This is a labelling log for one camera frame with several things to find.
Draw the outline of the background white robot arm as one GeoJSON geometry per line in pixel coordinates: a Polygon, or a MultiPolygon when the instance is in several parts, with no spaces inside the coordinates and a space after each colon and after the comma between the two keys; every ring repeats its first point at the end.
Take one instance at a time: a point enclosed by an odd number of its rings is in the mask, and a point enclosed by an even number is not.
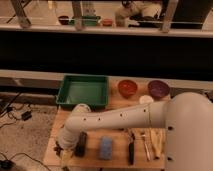
{"type": "Polygon", "coordinates": [[[124,27],[127,18],[137,16],[140,20],[155,21],[160,17],[163,5],[160,1],[123,1],[115,11],[117,27],[124,27]]]}

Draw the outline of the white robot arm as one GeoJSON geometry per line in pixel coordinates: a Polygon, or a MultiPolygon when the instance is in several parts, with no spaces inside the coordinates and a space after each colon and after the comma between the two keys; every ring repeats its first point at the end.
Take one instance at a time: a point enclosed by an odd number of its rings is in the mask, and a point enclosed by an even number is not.
{"type": "Polygon", "coordinates": [[[105,112],[70,113],[57,141],[73,149],[82,131],[146,127],[166,132],[165,171],[213,171],[213,102],[193,92],[105,112]]]}

